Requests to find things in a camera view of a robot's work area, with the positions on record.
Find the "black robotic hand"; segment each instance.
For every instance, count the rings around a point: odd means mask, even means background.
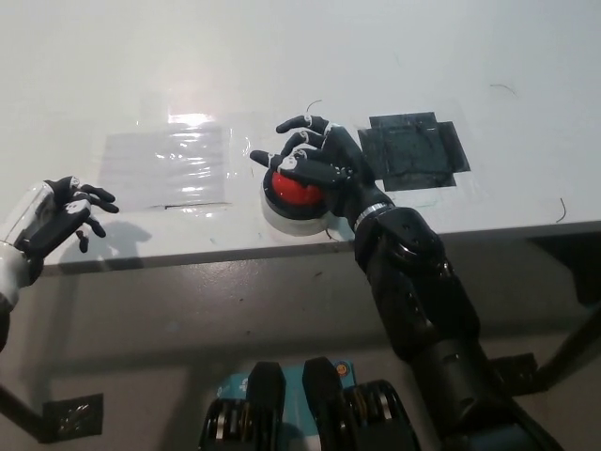
[[[79,239],[79,248],[87,252],[89,238],[84,225],[88,225],[99,237],[106,237],[106,232],[92,214],[92,207],[97,206],[109,213],[118,213],[114,204],[115,197],[91,185],[82,184],[75,177],[65,177],[58,181],[45,180],[54,192],[51,204],[44,206],[40,217],[40,227],[31,236],[23,237],[20,246],[28,258],[44,259],[73,233]]]
[[[286,133],[300,128],[307,130],[295,132],[279,155],[254,150],[251,158],[284,177],[319,187],[328,209],[346,217],[353,230],[370,211],[393,204],[376,186],[373,171],[344,127],[323,117],[298,116],[275,131]]]

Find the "white robotic arm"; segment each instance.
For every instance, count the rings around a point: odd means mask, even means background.
[[[82,185],[75,177],[32,186],[0,225],[0,313],[14,308],[19,290],[36,281],[44,258],[70,235],[75,233],[80,250],[87,251],[84,224],[105,237],[106,232],[92,215],[92,206],[117,213],[114,202],[112,194]]]

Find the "table surface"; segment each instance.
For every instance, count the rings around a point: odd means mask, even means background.
[[[561,0],[23,0],[0,14],[0,179],[6,215],[36,180],[97,183],[107,137],[208,115],[229,149],[226,201],[100,214],[108,238],[48,257],[75,271],[321,252],[351,238],[287,236],[259,208],[278,121],[311,112],[357,130],[434,111],[471,164],[457,187],[393,193],[439,233],[601,220],[601,8]]]

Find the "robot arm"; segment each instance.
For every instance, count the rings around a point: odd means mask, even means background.
[[[19,290],[41,274],[43,260],[75,233],[80,250],[89,242],[81,229],[89,225],[99,237],[106,232],[92,215],[92,206],[117,213],[112,194],[82,184],[75,177],[33,185],[0,225],[0,312],[11,311]]]
[[[480,321],[439,236],[413,209],[397,208],[348,131],[300,116],[281,155],[251,158],[316,184],[355,231],[355,257],[396,355],[408,363],[445,451],[561,451],[503,391],[479,343]],[[313,148],[295,148],[299,145]]]
[[[355,233],[357,262],[395,353],[413,370],[443,449],[562,450],[503,391],[478,342],[476,312],[422,216],[382,207]]]

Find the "red button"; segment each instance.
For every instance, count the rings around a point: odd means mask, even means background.
[[[288,204],[313,205],[323,199],[323,194],[316,186],[302,186],[297,181],[282,177],[277,172],[273,173],[271,185],[275,193]]]

